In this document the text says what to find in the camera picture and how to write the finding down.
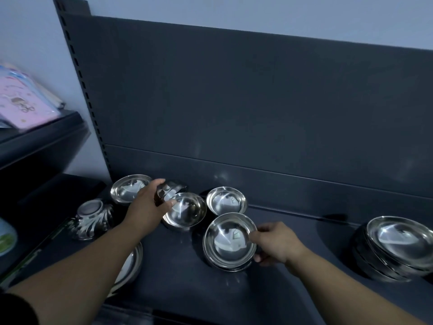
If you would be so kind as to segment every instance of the white wall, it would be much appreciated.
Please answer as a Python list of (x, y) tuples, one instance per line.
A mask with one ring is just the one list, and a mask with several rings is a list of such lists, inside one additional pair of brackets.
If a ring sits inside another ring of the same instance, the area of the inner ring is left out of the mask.
[[(433, 49), (433, 0), (88, 0), (97, 16)], [(80, 112), (92, 132), (67, 173), (109, 180), (52, 0), (0, 0), (0, 58)]]
[(92, 14), (433, 49), (433, 0), (87, 0)]
[(66, 173), (109, 181), (52, 0), (0, 0), (0, 59), (34, 76), (88, 123), (91, 135)]

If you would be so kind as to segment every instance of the hand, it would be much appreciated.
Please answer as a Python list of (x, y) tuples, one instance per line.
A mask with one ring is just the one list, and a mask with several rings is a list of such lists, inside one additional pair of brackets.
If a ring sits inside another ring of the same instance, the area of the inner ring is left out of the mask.
[(249, 235), (249, 239), (262, 248), (254, 255), (254, 261), (267, 267), (277, 262), (284, 263), (289, 270), (306, 253), (312, 253), (299, 240), (296, 234), (282, 222), (262, 224)]
[(122, 222), (131, 225), (131, 228), (137, 229), (141, 237), (154, 231), (162, 217), (176, 204), (175, 200), (168, 200), (156, 207), (154, 201), (156, 187), (164, 181), (165, 179), (155, 179), (146, 187), (140, 189), (137, 197), (128, 208), (125, 220)]

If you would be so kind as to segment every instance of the black sleeve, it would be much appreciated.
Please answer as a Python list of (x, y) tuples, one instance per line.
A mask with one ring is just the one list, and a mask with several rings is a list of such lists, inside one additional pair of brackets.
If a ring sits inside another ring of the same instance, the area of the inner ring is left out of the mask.
[(23, 298), (13, 294), (0, 294), (0, 316), (2, 324), (39, 325), (32, 306)]

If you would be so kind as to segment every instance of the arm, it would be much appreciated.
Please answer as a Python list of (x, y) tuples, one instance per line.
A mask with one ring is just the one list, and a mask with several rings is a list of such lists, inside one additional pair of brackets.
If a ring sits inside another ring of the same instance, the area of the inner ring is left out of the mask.
[(41, 325), (89, 324), (134, 247), (159, 224), (173, 201), (156, 207), (152, 181), (138, 192), (125, 220), (84, 249), (13, 286), (35, 310)]
[(282, 262), (300, 278), (328, 325), (424, 324), (311, 252), (282, 222), (259, 226), (250, 240), (263, 249), (254, 256), (261, 266)]

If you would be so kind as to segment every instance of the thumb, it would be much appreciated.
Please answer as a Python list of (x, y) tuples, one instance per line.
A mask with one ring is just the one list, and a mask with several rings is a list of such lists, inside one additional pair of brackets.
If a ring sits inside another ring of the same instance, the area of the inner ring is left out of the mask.
[(249, 234), (249, 240), (251, 240), (252, 243), (260, 245), (260, 242), (262, 241), (262, 236), (264, 233), (261, 233), (260, 231), (253, 231)]
[(168, 211), (170, 211), (173, 205), (175, 205), (176, 203), (177, 201), (175, 201), (174, 199), (169, 199), (168, 201), (162, 203), (159, 207), (157, 207), (161, 217), (164, 216), (164, 214), (166, 214)]

